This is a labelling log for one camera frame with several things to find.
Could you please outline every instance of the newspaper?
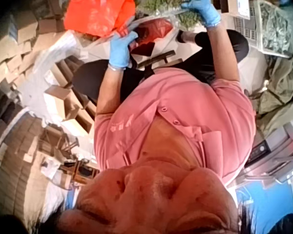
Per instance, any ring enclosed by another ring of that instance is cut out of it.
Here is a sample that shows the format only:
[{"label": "newspaper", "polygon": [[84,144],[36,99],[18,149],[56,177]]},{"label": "newspaper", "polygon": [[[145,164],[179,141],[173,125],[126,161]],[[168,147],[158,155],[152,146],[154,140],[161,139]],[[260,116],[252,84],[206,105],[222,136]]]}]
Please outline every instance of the newspaper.
[{"label": "newspaper", "polygon": [[250,46],[262,53],[285,58],[293,55],[293,12],[255,0],[250,2],[250,20],[234,18],[234,25]]}]

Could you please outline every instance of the blue wall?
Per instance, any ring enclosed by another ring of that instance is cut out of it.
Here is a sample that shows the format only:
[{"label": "blue wall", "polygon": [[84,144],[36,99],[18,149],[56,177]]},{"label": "blue wall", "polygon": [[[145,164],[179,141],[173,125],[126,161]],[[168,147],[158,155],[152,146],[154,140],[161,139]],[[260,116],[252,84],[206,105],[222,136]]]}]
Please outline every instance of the blue wall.
[{"label": "blue wall", "polygon": [[254,211],[256,233],[266,234],[283,216],[293,213],[292,188],[288,183],[264,190],[261,182],[252,182],[236,190],[238,202],[252,198],[248,207]]}]

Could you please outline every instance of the bracelet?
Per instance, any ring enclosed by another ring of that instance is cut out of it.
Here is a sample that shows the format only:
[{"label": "bracelet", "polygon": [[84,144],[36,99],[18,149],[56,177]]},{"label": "bracelet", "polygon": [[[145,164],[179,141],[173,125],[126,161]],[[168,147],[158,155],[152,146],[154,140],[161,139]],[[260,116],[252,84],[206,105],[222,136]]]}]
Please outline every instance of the bracelet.
[{"label": "bracelet", "polygon": [[114,72],[115,72],[115,71],[123,71],[123,70],[126,69],[125,67],[114,67],[114,66],[111,65],[110,63],[108,63],[108,67],[109,67],[110,69],[112,69]]}]

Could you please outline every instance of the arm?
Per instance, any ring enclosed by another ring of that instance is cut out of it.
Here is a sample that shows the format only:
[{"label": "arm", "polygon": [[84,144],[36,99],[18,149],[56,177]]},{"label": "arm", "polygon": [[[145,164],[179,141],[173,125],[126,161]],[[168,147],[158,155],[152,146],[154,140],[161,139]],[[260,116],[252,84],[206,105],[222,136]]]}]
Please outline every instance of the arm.
[{"label": "arm", "polygon": [[100,86],[96,115],[114,113],[120,106],[124,69],[129,64],[128,45],[137,37],[137,33],[130,32],[123,38],[118,35],[112,38],[109,66]]},{"label": "arm", "polygon": [[210,0],[192,0],[182,3],[181,6],[197,10],[204,20],[213,53],[216,77],[239,81],[237,60],[232,44],[226,29],[220,22],[220,14]]},{"label": "arm", "polygon": [[220,23],[216,27],[207,28],[216,77],[232,81],[240,81],[238,63],[224,26]]}]

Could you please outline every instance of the pink polo shirt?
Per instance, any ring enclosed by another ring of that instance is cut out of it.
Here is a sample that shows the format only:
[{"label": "pink polo shirt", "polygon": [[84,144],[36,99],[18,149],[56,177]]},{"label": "pink polo shirt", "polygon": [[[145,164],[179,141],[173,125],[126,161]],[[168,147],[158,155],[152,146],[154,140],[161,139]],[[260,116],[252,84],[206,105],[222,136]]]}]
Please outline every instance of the pink polo shirt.
[{"label": "pink polo shirt", "polygon": [[95,154],[102,170],[134,163],[155,114],[179,130],[203,166],[229,184],[244,166],[255,135],[252,105],[237,81],[211,86],[177,68],[161,68],[113,114],[95,121]]}]

